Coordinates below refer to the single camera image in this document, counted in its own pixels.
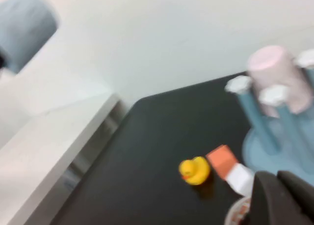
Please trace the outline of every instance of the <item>black table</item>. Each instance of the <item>black table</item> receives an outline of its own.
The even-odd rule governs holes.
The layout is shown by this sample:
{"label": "black table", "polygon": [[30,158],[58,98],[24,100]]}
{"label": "black table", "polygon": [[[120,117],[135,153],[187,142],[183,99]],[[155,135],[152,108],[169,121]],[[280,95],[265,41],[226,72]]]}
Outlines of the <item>black table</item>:
{"label": "black table", "polygon": [[249,124],[224,91],[233,77],[138,101],[52,224],[223,224],[239,196],[214,171],[205,186],[189,186],[178,165],[220,144],[242,162]]}

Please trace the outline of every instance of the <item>blue-gray object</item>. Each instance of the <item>blue-gray object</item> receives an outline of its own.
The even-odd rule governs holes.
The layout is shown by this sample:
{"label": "blue-gray object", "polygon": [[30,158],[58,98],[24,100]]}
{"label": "blue-gray object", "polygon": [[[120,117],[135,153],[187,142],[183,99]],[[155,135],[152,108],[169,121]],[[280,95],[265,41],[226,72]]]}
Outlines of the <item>blue-gray object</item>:
{"label": "blue-gray object", "polygon": [[20,72],[56,30],[55,16],[44,0],[1,3],[0,55],[5,67]]}
{"label": "blue-gray object", "polygon": [[[251,129],[246,135],[243,143],[243,159],[245,164],[253,171],[265,170],[277,174],[279,170],[288,170],[298,175],[305,181],[314,185],[314,174],[303,170],[299,160],[296,158],[294,144],[290,136],[284,129],[282,122],[278,118],[265,117],[267,125],[273,132],[281,146],[281,151],[276,155],[269,155],[264,151],[263,143],[260,141],[254,129]],[[314,105],[306,111],[295,115],[295,122],[298,124],[300,131],[310,144],[311,151],[314,150]]]}
{"label": "blue-gray object", "polygon": [[286,131],[288,138],[291,140],[296,160],[298,160],[304,171],[307,173],[313,173],[313,150],[301,131],[299,122],[296,120],[295,115],[291,114],[286,104],[278,106],[276,110],[280,116],[284,130]]}
{"label": "blue-gray object", "polygon": [[264,150],[269,155],[277,154],[280,151],[279,144],[266,124],[266,120],[263,118],[251,91],[248,90],[244,93],[237,94],[237,97],[251,125],[258,133],[261,142],[263,142]]}
{"label": "blue-gray object", "polygon": [[306,73],[311,81],[312,87],[314,87],[314,70],[313,69],[306,69]]}

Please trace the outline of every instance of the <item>yellow rubber duck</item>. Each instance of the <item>yellow rubber duck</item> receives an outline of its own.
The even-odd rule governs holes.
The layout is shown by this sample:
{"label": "yellow rubber duck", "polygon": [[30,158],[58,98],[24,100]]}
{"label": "yellow rubber duck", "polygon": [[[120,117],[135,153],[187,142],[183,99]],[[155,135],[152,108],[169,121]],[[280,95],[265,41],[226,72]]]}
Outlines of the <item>yellow rubber duck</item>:
{"label": "yellow rubber duck", "polygon": [[199,156],[181,162],[179,172],[188,184],[200,185],[208,178],[210,166],[204,157]]}

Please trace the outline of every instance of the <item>white desk edge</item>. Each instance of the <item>white desk edge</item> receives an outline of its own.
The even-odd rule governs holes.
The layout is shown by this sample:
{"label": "white desk edge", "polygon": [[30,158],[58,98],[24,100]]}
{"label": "white desk edge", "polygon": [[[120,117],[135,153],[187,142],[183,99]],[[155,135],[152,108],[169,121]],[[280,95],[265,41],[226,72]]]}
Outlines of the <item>white desk edge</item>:
{"label": "white desk edge", "polygon": [[0,149],[0,225],[22,225],[118,99],[112,92],[29,121]]}

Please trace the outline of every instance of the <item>orange box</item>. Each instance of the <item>orange box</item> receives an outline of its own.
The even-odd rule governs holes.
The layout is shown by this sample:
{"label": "orange box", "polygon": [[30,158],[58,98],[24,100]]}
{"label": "orange box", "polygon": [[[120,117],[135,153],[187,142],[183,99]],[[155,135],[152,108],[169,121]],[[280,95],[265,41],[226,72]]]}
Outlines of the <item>orange box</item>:
{"label": "orange box", "polygon": [[227,145],[221,145],[206,155],[218,175],[225,180],[238,160]]}

